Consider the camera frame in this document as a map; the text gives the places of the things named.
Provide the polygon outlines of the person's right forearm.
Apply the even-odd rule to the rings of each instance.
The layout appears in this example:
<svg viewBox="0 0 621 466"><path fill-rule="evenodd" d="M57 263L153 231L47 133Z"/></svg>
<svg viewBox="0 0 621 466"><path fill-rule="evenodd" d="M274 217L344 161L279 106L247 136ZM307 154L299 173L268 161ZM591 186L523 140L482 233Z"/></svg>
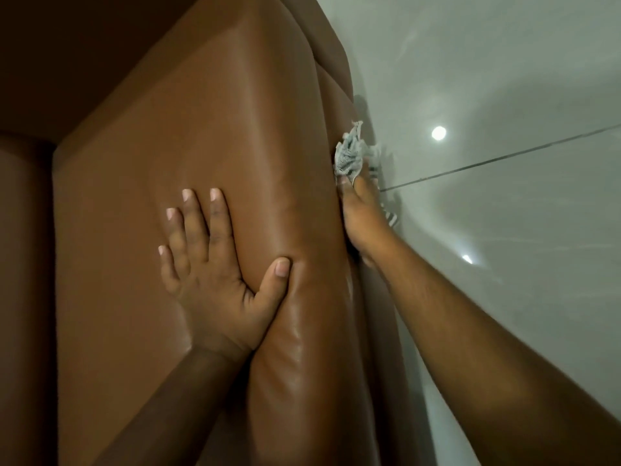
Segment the person's right forearm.
<svg viewBox="0 0 621 466"><path fill-rule="evenodd" d="M621 423L390 229L360 251L482 466L621 466Z"/></svg>

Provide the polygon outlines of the brown leather sofa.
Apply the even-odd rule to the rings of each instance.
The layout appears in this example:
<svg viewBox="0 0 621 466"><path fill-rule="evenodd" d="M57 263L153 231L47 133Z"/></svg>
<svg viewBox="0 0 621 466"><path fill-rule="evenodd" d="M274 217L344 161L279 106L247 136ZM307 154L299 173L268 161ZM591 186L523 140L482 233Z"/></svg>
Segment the brown leather sofa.
<svg viewBox="0 0 621 466"><path fill-rule="evenodd" d="M423 466L386 288L346 244L358 116L317 0L0 0L0 466L90 466L190 350L165 210L227 200L289 291L197 466Z"/></svg>

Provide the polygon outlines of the person's right hand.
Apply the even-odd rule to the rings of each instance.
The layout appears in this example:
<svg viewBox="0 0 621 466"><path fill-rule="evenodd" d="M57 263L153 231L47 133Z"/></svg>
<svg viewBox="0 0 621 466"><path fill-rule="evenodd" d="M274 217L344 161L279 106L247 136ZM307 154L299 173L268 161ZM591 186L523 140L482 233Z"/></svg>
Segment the person's right hand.
<svg viewBox="0 0 621 466"><path fill-rule="evenodd" d="M346 235L361 259L369 267L382 271L397 238L386 213L370 205L358 204L344 209L340 201Z"/></svg>

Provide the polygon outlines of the person's left forearm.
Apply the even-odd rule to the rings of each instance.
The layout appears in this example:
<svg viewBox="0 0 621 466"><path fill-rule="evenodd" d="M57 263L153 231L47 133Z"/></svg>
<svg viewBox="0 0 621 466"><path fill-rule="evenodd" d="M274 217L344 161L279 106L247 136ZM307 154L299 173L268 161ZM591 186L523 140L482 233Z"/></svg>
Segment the person's left forearm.
<svg viewBox="0 0 621 466"><path fill-rule="evenodd" d="M196 466L250 354L192 348L93 466Z"/></svg>

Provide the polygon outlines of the person's left hand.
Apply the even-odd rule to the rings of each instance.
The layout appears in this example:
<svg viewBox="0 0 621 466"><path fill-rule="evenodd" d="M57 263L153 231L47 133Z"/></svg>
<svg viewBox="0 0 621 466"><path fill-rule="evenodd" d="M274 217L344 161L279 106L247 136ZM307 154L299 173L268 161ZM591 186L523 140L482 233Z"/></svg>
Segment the person's left hand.
<svg viewBox="0 0 621 466"><path fill-rule="evenodd" d="M225 351L259 347L277 311L253 311L252 291L242 278L229 208L218 188L209 191L209 257L192 265L188 257L180 208L167 208L167 245L181 278L178 295L191 332L192 348Z"/></svg>

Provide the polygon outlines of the grey striped cleaning cloth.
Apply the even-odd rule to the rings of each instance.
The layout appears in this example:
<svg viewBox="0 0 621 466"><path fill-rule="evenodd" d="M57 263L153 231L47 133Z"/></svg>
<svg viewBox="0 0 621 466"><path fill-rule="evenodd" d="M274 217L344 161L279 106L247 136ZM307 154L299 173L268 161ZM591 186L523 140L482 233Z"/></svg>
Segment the grey striped cleaning cloth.
<svg viewBox="0 0 621 466"><path fill-rule="evenodd" d="M368 162L376 173L379 187L384 149L380 145L370 145L365 141L362 134L363 124L362 120L352 122L352 128L337 143L333 155L333 173L336 181L341 176L347 176L353 181L363 163Z"/></svg>

